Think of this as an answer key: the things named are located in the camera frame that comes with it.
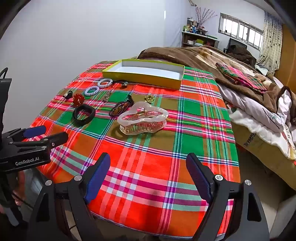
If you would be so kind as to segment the person left hand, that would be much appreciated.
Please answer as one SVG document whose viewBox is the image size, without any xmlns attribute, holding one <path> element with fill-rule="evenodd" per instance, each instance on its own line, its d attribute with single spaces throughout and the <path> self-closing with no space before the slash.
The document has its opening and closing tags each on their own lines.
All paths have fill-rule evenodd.
<svg viewBox="0 0 296 241">
<path fill-rule="evenodd" d="M 13 190 L 13 198 L 17 206 L 21 206 L 25 200 L 25 173 L 20 171 L 17 177 L 18 184 Z"/>
</svg>

